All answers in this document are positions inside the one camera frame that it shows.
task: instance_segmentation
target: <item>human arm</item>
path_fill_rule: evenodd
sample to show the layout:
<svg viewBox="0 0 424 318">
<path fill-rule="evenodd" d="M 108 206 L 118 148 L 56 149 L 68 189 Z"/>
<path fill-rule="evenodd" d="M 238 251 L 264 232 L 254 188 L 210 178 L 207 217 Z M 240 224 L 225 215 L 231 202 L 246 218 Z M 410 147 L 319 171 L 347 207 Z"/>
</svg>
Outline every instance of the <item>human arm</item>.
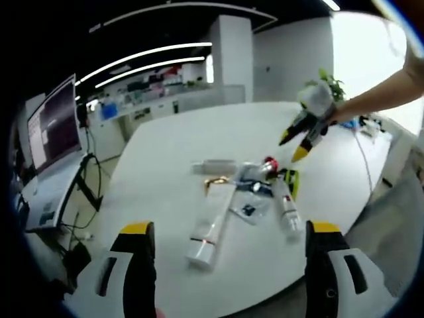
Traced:
<svg viewBox="0 0 424 318">
<path fill-rule="evenodd" d="M 346 101 L 330 121 L 344 122 L 357 115 L 394 108 L 420 98 L 424 93 L 423 62 L 410 48 L 403 68 L 372 89 Z"/>
</svg>

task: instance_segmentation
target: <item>window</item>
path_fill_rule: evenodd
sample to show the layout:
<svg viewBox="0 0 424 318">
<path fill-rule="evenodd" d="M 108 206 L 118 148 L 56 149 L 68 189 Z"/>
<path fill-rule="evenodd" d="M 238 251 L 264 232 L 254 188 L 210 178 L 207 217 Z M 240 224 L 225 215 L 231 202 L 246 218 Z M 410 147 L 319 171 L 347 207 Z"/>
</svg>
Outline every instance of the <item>window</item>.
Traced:
<svg viewBox="0 0 424 318">
<path fill-rule="evenodd" d="M 212 54 L 206 57 L 206 81 L 213 83 L 213 59 Z"/>
</svg>

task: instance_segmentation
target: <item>yellow object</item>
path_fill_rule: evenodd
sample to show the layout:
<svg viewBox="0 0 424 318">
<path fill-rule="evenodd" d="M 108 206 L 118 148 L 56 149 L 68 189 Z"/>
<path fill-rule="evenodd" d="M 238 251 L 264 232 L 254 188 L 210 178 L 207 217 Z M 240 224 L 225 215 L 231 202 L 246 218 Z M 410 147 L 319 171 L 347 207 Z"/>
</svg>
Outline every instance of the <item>yellow object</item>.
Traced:
<svg viewBox="0 0 424 318">
<path fill-rule="evenodd" d="M 230 181 L 230 178 L 226 176 L 221 176 L 219 178 L 205 180 L 205 194 L 207 194 L 207 191 L 209 190 L 209 187 L 211 186 L 211 184 L 227 184 L 229 183 L 229 181 Z"/>
<path fill-rule="evenodd" d="M 312 222 L 313 230 L 316 233 L 331 233 L 331 232 L 340 232 L 340 229 L 328 222 Z"/>
<path fill-rule="evenodd" d="M 294 182 L 292 183 L 292 171 L 294 171 Z M 291 193 L 291 196 L 293 197 L 294 201 L 296 201 L 297 197 L 297 190 L 299 189 L 299 172 L 297 170 L 288 170 L 286 172 L 286 176 L 284 178 L 284 181 L 291 185 L 293 184 L 293 191 Z"/>
<path fill-rule="evenodd" d="M 128 224 L 119 234 L 146 234 L 149 224 L 151 224 L 149 221 Z"/>
<path fill-rule="evenodd" d="M 283 135 L 282 135 L 282 137 L 281 137 L 281 142 L 283 142 L 284 141 L 284 139 L 286 139 L 286 137 L 287 137 L 287 135 L 289 134 L 289 132 L 288 131 L 285 131 L 284 133 L 283 133 Z"/>
<path fill-rule="evenodd" d="M 296 162 L 296 161 L 301 160 L 302 158 L 305 158 L 308 153 L 309 153 L 309 151 L 304 149 L 304 147 L 299 146 L 296 149 L 296 152 L 294 153 L 293 158 L 291 159 L 291 162 Z"/>
</svg>

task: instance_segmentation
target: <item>cabinet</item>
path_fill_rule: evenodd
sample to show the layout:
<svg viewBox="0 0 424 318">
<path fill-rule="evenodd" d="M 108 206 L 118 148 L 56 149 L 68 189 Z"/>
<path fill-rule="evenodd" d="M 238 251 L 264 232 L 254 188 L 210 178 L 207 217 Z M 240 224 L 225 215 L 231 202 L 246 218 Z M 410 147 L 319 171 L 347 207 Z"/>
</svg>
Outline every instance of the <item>cabinet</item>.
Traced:
<svg viewBox="0 0 424 318">
<path fill-rule="evenodd" d="M 94 143 L 93 138 L 90 135 L 88 136 L 90 152 L 95 153 L 100 162 L 122 154 L 125 141 L 118 121 L 95 123 L 90 127 L 90 130 L 95 139 Z M 83 150 L 87 151 L 87 137 L 84 129 L 79 130 L 79 139 Z"/>
</svg>

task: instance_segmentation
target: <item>green leaves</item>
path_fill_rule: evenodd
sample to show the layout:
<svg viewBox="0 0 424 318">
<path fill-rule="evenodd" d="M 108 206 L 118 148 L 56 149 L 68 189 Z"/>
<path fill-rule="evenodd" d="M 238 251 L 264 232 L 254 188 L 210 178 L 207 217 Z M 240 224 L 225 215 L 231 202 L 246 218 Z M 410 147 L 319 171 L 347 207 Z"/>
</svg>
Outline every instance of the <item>green leaves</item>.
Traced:
<svg viewBox="0 0 424 318">
<path fill-rule="evenodd" d="M 323 68 L 319 69 L 319 79 L 325 81 L 327 84 L 329 84 L 329 87 L 331 89 L 331 93 L 333 95 L 333 99 L 335 101 L 343 101 L 345 100 L 345 91 L 340 86 L 340 84 L 343 84 L 342 81 L 338 79 L 334 79 L 333 75 L 328 74 Z M 306 86 L 312 86 L 317 85 L 317 81 L 310 80 L 305 83 Z"/>
</svg>

